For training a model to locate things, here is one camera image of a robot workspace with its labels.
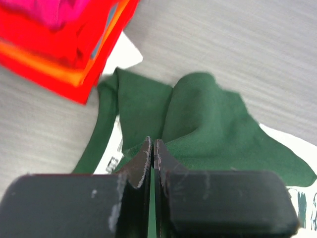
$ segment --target green garment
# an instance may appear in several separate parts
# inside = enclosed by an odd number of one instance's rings
[[[208,73],[188,74],[172,88],[117,69],[98,92],[96,127],[74,173],[94,172],[120,115],[124,158],[118,168],[150,136],[162,139],[192,170],[271,170],[287,186],[309,186],[316,180],[302,159],[260,129],[239,94],[219,88]]]

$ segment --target pink cloth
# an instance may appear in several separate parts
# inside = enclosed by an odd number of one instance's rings
[[[0,0],[0,4],[24,12],[50,28],[76,20],[90,0]]]

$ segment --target red fabric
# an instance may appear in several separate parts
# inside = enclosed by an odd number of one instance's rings
[[[0,5],[0,37],[66,66],[85,68],[118,1],[91,0],[77,20],[58,30]]]
[[[116,26],[108,36],[94,66],[87,75],[84,83],[79,87],[74,87],[70,84],[53,79],[45,74],[39,73],[38,71],[29,68],[27,65],[17,63],[14,59],[8,58],[7,56],[1,54],[0,63],[20,76],[23,76],[53,92],[56,92],[63,97],[71,99],[77,103],[86,104],[93,85],[98,83],[100,74],[105,67],[107,57],[110,55],[122,29],[132,17],[137,4],[138,0],[130,0],[122,12],[121,17],[118,19]]]

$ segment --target stack of folded clothes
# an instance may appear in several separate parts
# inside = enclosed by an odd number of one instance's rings
[[[138,0],[0,0],[0,64],[85,104]]]

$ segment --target orange strip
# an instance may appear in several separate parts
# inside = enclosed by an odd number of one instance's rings
[[[57,80],[69,83],[74,85],[75,87],[82,85],[84,79],[86,78],[87,74],[91,70],[92,66],[94,65],[96,58],[98,57],[102,46],[104,45],[107,37],[109,36],[110,32],[114,28],[115,24],[117,23],[120,15],[122,14],[123,10],[129,3],[129,0],[123,0],[119,3],[115,15],[113,16],[102,40],[102,43],[98,49],[98,52],[94,59],[90,59],[87,63],[87,66],[84,70],[76,70],[72,68],[65,67],[60,65],[56,62],[52,62],[48,59],[42,58],[38,55],[34,55],[26,50],[18,48],[10,43],[6,43],[0,40],[0,52],[3,55],[6,55],[12,59],[15,59],[21,64],[28,65],[30,68],[47,74],[51,77],[56,78]]]

